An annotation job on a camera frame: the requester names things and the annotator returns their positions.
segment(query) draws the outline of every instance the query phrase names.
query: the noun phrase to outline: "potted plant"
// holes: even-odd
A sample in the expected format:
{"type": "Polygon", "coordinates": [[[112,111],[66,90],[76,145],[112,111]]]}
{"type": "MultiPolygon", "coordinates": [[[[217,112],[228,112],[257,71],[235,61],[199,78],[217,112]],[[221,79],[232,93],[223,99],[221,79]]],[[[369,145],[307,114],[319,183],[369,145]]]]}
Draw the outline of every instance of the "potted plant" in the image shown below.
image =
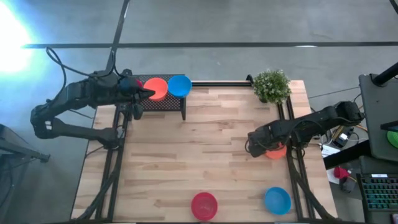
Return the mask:
{"type": "Polygon", "coordinates": [[[254,78],[254,93],[263,103],[281,103],[292,93],[282,70],[266,70],[254,78]]]}

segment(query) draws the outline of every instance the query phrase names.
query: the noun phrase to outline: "wooden tabletop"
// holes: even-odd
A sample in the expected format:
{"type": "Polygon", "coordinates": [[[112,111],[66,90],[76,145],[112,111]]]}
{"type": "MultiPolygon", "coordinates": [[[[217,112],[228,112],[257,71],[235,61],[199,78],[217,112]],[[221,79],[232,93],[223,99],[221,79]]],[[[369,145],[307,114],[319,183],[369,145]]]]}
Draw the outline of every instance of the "wooden tabletop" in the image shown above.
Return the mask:
{"type": "MultiPolygon", "coordinates": [[[[295,117],[310,113],[303,81],[292,81],[290,87],[295,117]]],[[[114,106],[99,107],[94,128],[110,127],[113,115],[114,106]]],[[[248,132],[275,119],[276,105],[261,103],[251,87],[194,87],[187,97],[186,121],[180,112],[145,112],[127,129],[114,221],[197,222],[190,204],[199,192],[209,192],[218,201],[212,222],[296,220],[294,203],[284,216],[271,214],[263,203],[273,186],[292,197],[286,158],[253,158],[244,150],[248,132]]],[[[91,142],[88,152],[98,146],[91,142]]],[[[336,216],[319,147],[305,150],[310,188],[336,216]]],[[[106,151],[100,150],[85,160],[73,218],[98,193],[105,157],[106,151]]],[[[303,193],[301,202],[306,210],[303,193]]]]}

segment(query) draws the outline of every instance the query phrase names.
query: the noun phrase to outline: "concrete floor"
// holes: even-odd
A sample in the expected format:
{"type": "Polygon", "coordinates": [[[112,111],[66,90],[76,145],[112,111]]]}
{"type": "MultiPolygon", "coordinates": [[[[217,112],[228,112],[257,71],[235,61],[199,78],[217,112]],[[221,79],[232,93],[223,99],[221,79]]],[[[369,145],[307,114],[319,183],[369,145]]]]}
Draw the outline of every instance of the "concrete floor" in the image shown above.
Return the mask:
{"type": "MultiPolygon", "coordinates": [[[[5,3],[26,28],[32,44],[112,43],[123,0],[5,3]]],[[[136,0],[127,10],[120,43],[397,41],[397,20],[388,0],[136,0]]],[[[109,55],[109,49],[56,51],[63,63],[86,72],[104,69],[109,55]]],[[[55,96],[62,73],[44,49],[19,53],[25,55],[26,67],[0,72],[0,123],[51,154],[51,160],[29,165],[5,223],[65,221],[72,209],[87,141],[34,136],[30,111],[55,96]]],[[[3,57],[0,66],[9,65],[10,58],[3,57]]],[[[308,95],[317,96],[358,86],[362,73],[383,71],[398,61],[398,47],[119,49],[117,58],[119,70],[184,73],[193,80],[242,80],[247,74],[281,68],[289,78],[305,80],[308,95]]],[[[82,78],[68,72],[68,82],[82,78]]],[[[320,110],[352,100],[358,93],[355,89],[311,98],[310,104],[320,110]]],[[[81,112],[95,113],[91,108],[81,112]]],[[[59,117],[87,127],[93,122],[70,112],[59,117]]],[[[363,220],[362,211],[350,210],[361,206],[359,200],[338,192],[334,196],[339,217],[363,220]]]]}

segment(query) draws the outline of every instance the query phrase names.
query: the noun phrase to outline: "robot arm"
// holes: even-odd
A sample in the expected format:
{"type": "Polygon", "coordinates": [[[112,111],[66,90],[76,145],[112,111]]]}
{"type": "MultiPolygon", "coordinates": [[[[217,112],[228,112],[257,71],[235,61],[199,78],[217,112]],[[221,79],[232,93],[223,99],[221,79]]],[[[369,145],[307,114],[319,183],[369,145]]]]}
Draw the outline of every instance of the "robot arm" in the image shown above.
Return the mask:
{"type": "Polygon", "coordinates": [[[280,143],[286,145],[292,140],[292,145],[302,147],[318,134],[325,134],[327,130],[339,125],[354,126],[364,119],[356,103],[342,101],[335,106],[328,106],[293,120],[273,121],[257,128],[248,134],[248,152],[258,157],[266,150],[280,149],[280,143]]]}
{"type": "Polygon", "coordinates": [[[132,77],[130,70],[123,70],[120,76],[112,73],[106,76],[92,74],[82,81],[70,83],[54,98],[47,100],[44,105],[36,106],[30,114],[35,135],[41,139],[70,136],[98,140],[105,148],[114,148],[118,145],[118,135],[114,128],[91,129],[65,124],[57,115],[66,110],[77,110],[90,106],[96,108],[102,105],[130,103],[133,108],[134,119],[142,116],[142,106],[138,103],[153,94],[146,90],[142,83],[132,77]]]}

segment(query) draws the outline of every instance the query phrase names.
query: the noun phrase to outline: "bright light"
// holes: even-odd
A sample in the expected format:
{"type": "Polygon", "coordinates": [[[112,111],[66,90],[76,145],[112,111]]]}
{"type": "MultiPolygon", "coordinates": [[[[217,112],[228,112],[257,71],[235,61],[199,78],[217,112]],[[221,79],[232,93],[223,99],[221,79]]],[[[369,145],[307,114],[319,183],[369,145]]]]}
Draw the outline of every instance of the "bright light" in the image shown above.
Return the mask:
{"type": "Polygon", "coordinates": [[[31,41],[25,27],[3,2],[0,2],[0,30],[0,72],[23,70],[29,64],[32,51],[21,47],[31,41]]]}

